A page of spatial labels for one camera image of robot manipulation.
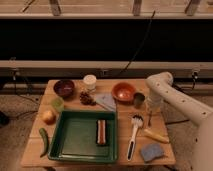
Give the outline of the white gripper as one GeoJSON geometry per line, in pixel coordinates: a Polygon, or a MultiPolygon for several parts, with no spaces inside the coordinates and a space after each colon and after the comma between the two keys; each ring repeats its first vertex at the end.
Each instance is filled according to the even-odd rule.
{"type": "Polygon", "coordinates": [[[147,113],[156,115],[160,112],[163,99],[160,95],[150,90],[146,98],[147,113]]]}

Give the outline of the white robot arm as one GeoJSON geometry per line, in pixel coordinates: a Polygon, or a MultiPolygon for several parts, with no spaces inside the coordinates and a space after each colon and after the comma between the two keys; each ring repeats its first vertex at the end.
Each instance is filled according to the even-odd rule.
{"type": "Polygon", "coordinates": [[[198,127],[192,171],[213,171],[213,107],[176,90],[172,84],[170,72],[149,76],[146,79],[149,88],[147,102],[158,107],[165,100],[198,127]]]}

